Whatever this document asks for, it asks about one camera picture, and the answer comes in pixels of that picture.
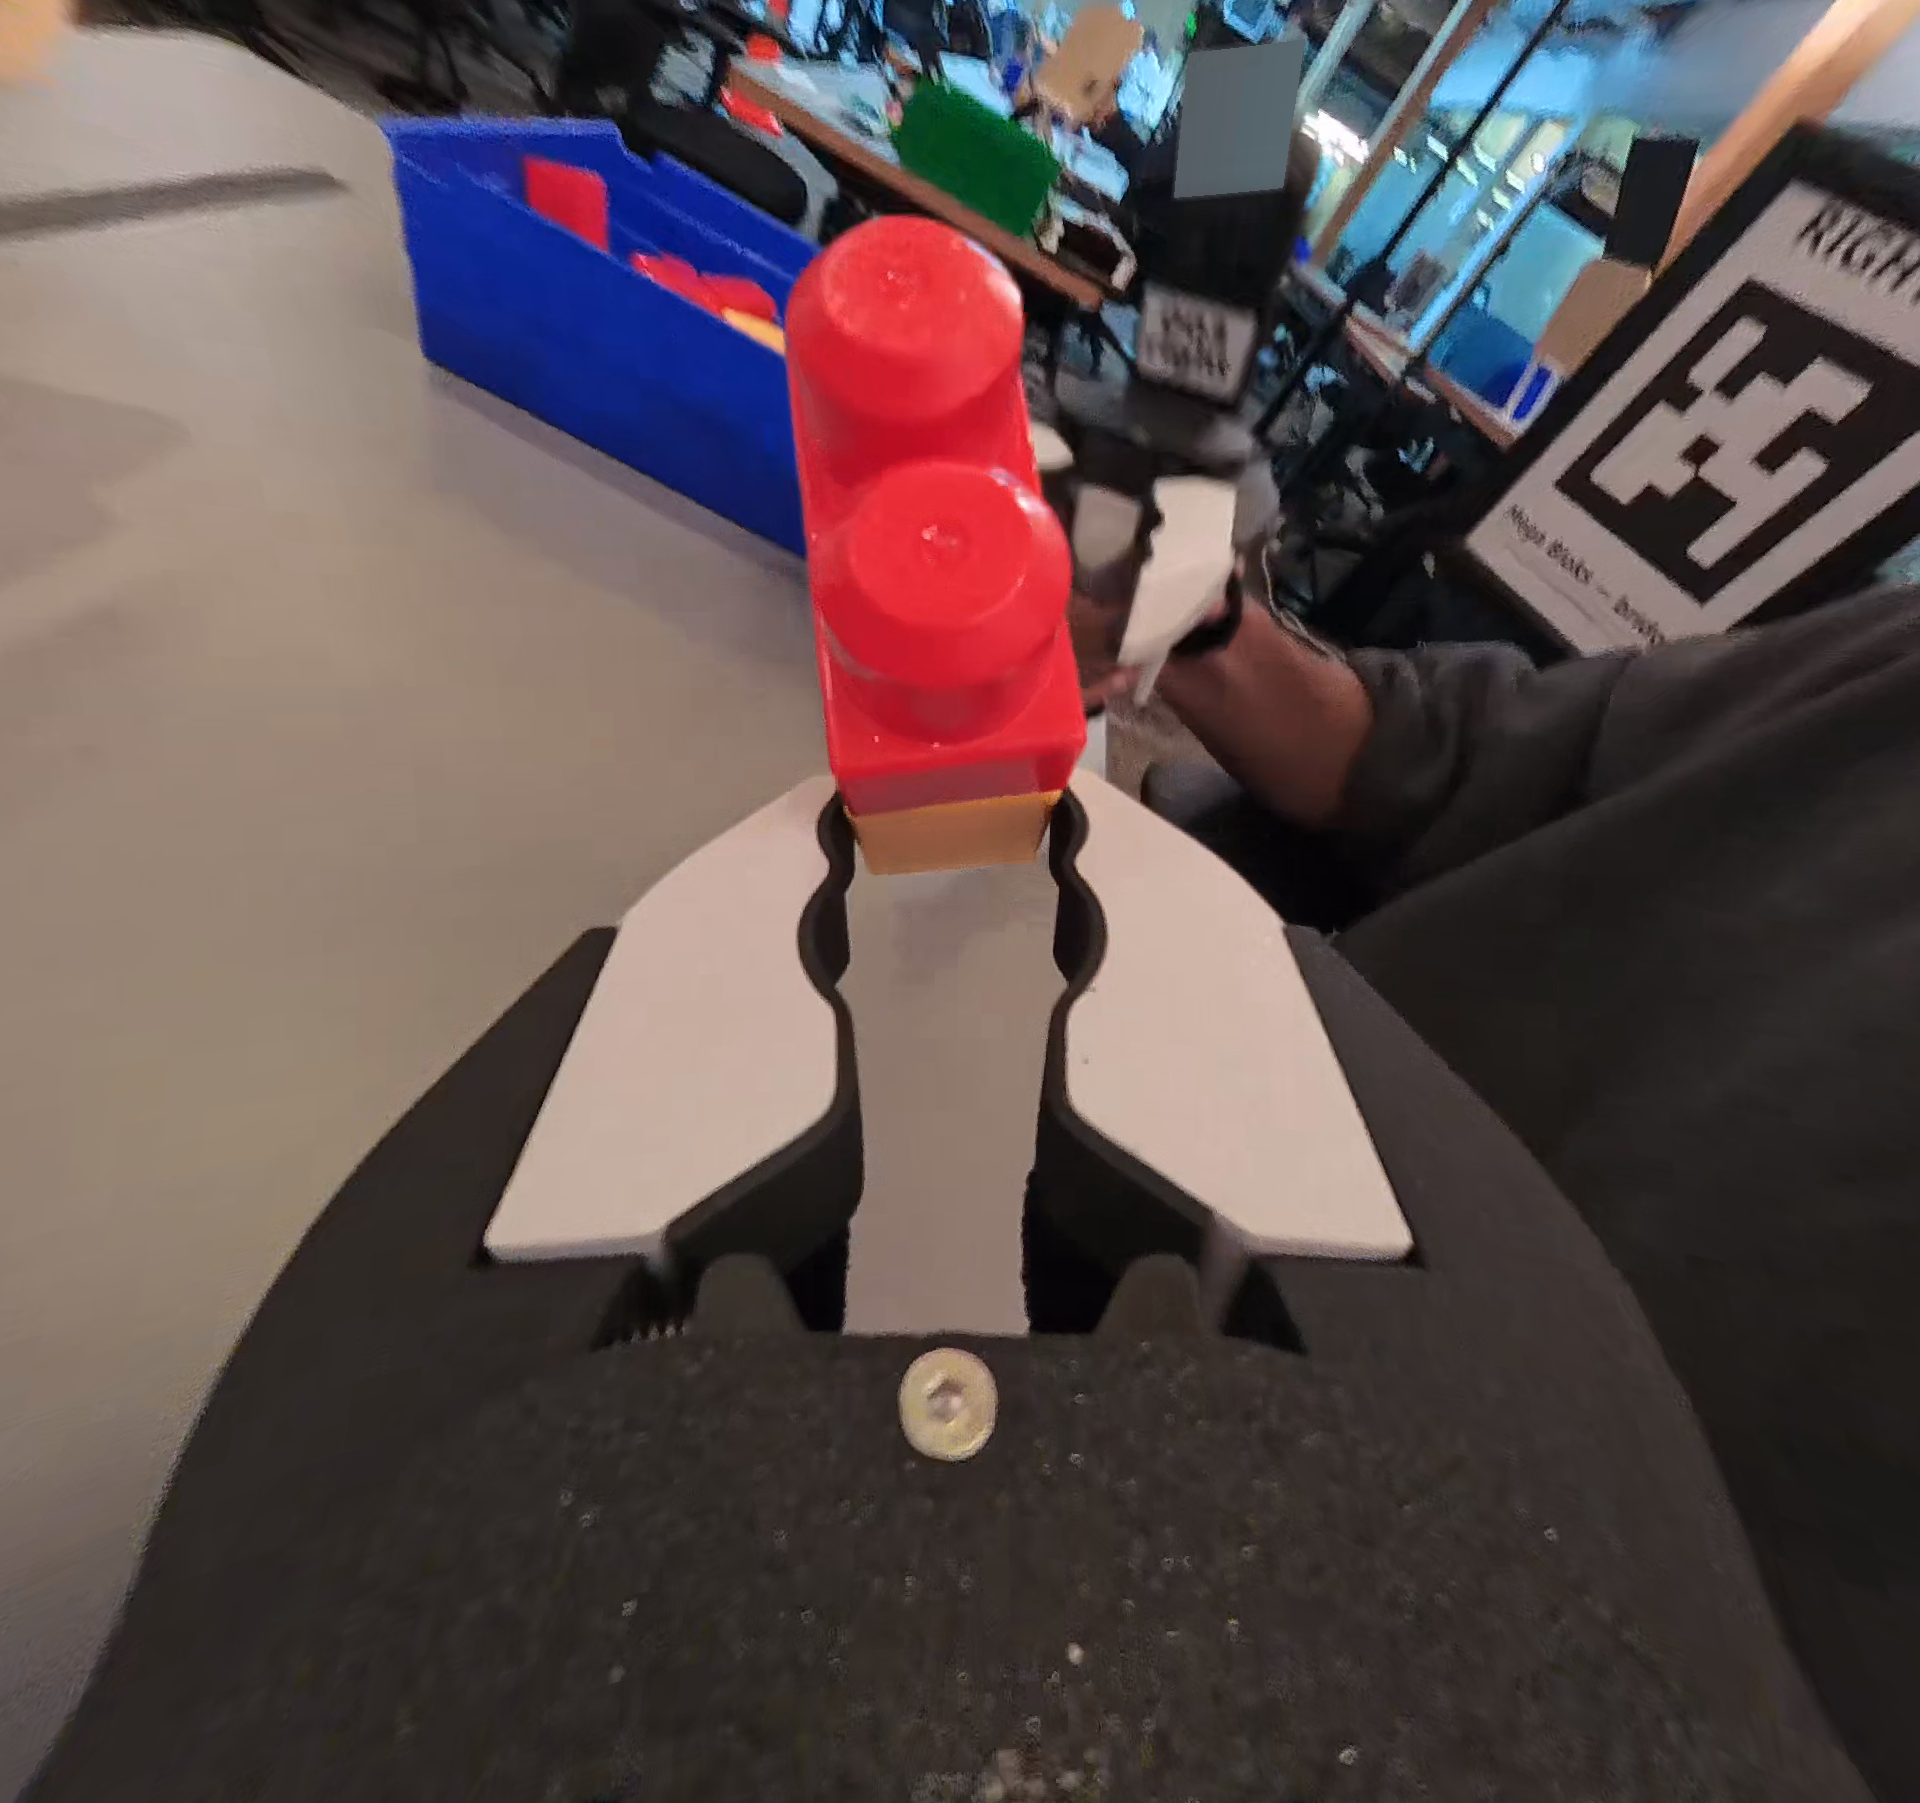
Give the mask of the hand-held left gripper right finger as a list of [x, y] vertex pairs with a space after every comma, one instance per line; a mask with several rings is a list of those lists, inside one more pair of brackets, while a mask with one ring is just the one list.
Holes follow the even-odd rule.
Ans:
[[1081, 1331], [1145, 1261], [1201, 1325], [1291, 1337], [1277, 1267], [1417, 1261], [1409, 1219], [1280, 913], [1104, 778], [1054, 811], [1059, 891], [1029, 1176], [1029, 1296]]

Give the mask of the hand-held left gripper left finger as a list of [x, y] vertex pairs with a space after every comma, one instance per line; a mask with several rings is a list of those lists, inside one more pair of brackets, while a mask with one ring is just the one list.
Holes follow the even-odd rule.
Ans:
[[492, 1261], [808, 1261], [847, 1230], [852, 870], [814, 776], [627, 908], [484, 1230]]

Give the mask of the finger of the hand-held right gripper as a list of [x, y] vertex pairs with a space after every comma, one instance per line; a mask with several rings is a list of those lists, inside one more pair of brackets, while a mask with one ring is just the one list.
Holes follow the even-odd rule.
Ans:
[[1130, 436], [1081, 429], [1029, 424], [1039, 492], [1068, 532], [1081, 575], [1136, 557], [1145, 456]]
[[1116, 647], [1121, 666], [1136, 674], [1136, 706], [1152, 700], [1175, 645], [1225, 603], [1239, 567], [1235, 511], [1230, 482], [1152, 485], [1152, 530]]

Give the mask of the red two-stud toy block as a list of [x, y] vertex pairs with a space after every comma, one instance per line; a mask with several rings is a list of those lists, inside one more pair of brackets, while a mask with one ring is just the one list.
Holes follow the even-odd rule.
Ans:
[[681, 255], [644, 250], [635, 250], [627, 255], [627, 266], [640, 279], [680, 293], [681, 301], [707, 311], [712, 317], [750, 317], [770, 327], [781, 323], [779, 301], [754, 279], [702, 272]]
[[818, 686], [852, 815], [1054, 797], [1083, 754], [1020, 361], [1011, 272], [932, 218], [843, 232], [790, 290]]
[[527, 156], [522, 203], [589, 250], [600, 250], [603, 255], [613, 250], [613, 209], [600, 173], [562, 161]]

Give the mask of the blue plastic bin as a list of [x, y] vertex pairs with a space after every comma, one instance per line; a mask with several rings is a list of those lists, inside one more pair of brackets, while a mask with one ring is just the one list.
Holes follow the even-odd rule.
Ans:
[[[635, 250], [758, 282], [781, 308], [818, 255], [608, 117], [387, 117], [424, 361], [803, 551], [785, 358], [640, 279]], [[603, 255], [522, 203], [522, 161], [607, 178]]]

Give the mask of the person's right forearm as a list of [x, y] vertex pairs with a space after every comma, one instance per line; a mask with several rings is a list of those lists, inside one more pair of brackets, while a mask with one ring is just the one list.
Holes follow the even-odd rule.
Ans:
[[1257, 639], [1242, 710], [1198, 736], [1270, 811], [1331, 831], [1370, 736], [1370, 696], [1354, 666], [1301, 625], [1261, 616]]

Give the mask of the grey desk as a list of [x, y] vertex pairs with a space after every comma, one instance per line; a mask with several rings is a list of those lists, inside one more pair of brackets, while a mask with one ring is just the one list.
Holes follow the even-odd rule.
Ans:
[[797, 563], [424, 365], [372, 117], [3, 89], [3, 1801], [347, 1171], [822, 768]]

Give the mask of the person's right hand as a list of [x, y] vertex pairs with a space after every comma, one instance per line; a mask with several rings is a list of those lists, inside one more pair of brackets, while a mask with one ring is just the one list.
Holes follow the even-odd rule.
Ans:
[[[1068, 639], [1079, 663], [1081, 701], [1091, 717], [1136, 700], [1142, 663], [1121, 660], [1130, 608], [1068, 593]], [[1152, 696], [1193, 735], [1225, 727], [1246, 696], [1246, 660], [1257, 654], [1261, 608], [1244, 584], [1213, 608], [1188, 654], [1171, 654], [1156, 674]]]

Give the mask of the wooden background table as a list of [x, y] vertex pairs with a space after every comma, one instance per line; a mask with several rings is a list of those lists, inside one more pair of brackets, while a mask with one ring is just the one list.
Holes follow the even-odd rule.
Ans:
[[845, 98], [861, 74], [852, 68], [754, 60], [736, 53], [728, 63], [723, 94], [774, 115], [859, 202], [921, 215], [955, 227], [959, 237], [995, 252], [1020, 285], [1050, 293], [1072, 311], [1104, 311], [1122, 302], [1130, 285], [1108, 282], [1081, 262], [1059, 262], [1033, 237], [1013, 237], [995, 227], [959, 198], [900, 165], [888, 139], [847, 127]]

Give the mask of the green box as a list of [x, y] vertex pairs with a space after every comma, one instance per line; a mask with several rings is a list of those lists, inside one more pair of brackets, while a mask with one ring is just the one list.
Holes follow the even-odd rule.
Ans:
[[1026, 126], [941, 76], [919, 76], [889, 126], [900, 165], [979, 215], [1033, 239], [1063, 164]]

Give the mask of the cardboard box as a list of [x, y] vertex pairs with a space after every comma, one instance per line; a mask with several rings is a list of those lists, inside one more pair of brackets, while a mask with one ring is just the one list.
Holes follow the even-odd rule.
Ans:
[[1059, 46], [1037, 68], [1037, 95], [1044, 108], [1072, 117], [1079, 127], [1093, 126], [1114, 108], [1138, 46], [1142, 23], [1121, 3], [1083, 3]]

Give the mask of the black office chair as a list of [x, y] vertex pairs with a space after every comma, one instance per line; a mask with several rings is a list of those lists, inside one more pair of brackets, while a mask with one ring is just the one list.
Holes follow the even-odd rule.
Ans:
[[736, 127], [723, 113], [666, 105], [651, 95], [627, 101], [623, 140], [640, 156], [670, 156], [787, 229], [808, 218], [803, 176], [758, 133]]

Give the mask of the black white marker poster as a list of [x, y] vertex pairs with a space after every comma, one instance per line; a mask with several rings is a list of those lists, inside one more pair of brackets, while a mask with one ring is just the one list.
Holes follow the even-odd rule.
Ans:
[[1916, 582], [1916, 165], [1793, 127], [1560, 386], [1461, 566], [1562, 654]]

